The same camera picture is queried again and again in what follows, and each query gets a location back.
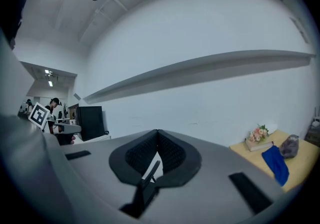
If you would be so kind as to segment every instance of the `blue cloth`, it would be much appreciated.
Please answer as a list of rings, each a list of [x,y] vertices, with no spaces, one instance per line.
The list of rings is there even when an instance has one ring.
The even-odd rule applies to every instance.
[[[284,162],[283,156],[280,154],[279,148],[272,146],[266,152],[262,153],[262,157],[269,168],[274,172],[276,181],[283,186],[288,180],[289,170]]]

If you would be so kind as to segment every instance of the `gray plush toy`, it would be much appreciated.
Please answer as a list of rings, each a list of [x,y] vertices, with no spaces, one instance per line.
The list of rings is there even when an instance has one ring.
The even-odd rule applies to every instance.
[[[299,137],[296,135],[290,135],[281,145],[280,153],[284,157],[293,158],[297,155],[299,149]]]

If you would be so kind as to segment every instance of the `yellow table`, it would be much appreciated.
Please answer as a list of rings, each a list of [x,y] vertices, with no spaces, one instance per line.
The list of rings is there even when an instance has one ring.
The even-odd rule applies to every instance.
[[[274,142],[275,146],[280,147],[281,144],[289,137],[289,134],[276,130],[270,135],[271,140]],[[249,162],[254,164],[256,167],[263,170],[266,174],[274,178],[274,173],[266,164],[261,153],[267,151],[269,148],[260,149],[254,152],[250,152],[245,142],[231,145],[230,149],[238,153]],[[289,169],[288,181],[283,186],[285,192],[289,191],[291,188],[301,184],[310,171],[312,170],[317,158],[320,154],[320,148],[312,145],[311,143],[299,139],[299,150],[296,157],[291,159],[286,159],[285,163]]]

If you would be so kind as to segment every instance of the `flower bouquet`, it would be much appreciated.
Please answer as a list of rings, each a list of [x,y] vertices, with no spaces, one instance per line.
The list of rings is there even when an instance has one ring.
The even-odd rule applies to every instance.
[[[265,125],[259,126],[252,132],[250,132],[249,140],[251,142],[264,142],[269,137],[269,131]]]

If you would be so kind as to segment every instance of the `black cap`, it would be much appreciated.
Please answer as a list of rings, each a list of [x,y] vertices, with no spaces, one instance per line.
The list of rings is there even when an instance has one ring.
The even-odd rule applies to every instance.
[[[53,102],[56,102],[57,105],[59,104],[59,99],[58,99],[58,98],[53,98],[52,101],[53,101]]]

